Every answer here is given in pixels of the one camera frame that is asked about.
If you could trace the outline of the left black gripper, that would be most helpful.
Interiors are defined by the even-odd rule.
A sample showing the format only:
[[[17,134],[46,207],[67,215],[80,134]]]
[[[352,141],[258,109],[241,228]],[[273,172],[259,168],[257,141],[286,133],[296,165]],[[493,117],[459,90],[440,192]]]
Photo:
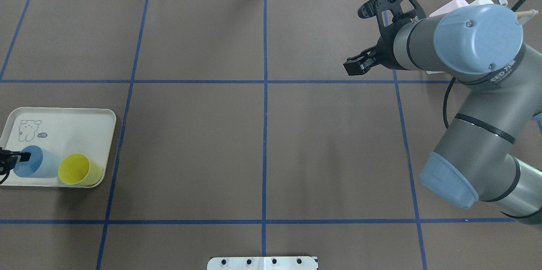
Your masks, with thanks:
[[[0,175],[8,176],[13,169],[13,163],[27,162],[31,153],[22,151],[9,151],[0,148]]]

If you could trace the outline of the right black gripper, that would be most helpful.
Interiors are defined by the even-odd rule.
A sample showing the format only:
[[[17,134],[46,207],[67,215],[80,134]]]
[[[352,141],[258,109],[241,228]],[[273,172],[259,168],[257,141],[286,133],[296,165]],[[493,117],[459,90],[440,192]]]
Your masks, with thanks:
[[[346,73],[351,76],[365,75],[372,67],[381,64],[387,69],[398,69],[393,52],[393,43],[380,37],[375,46],[362,51],[362,55],[347,58],[343,63]]]

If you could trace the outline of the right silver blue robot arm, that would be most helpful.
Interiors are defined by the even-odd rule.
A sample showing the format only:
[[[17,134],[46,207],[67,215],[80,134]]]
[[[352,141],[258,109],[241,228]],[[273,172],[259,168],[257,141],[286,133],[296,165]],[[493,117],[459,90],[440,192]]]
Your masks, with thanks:
[[[462,209],[482,201],[541,228],[541,171],[510,154],[541,120],[541,54],[523,42],[523,23],[498,4],[463,6],[381,28],[378,43],[344,63],[350,76],[389,69],[444,72],[470,93],[431,152],[421,183]]]

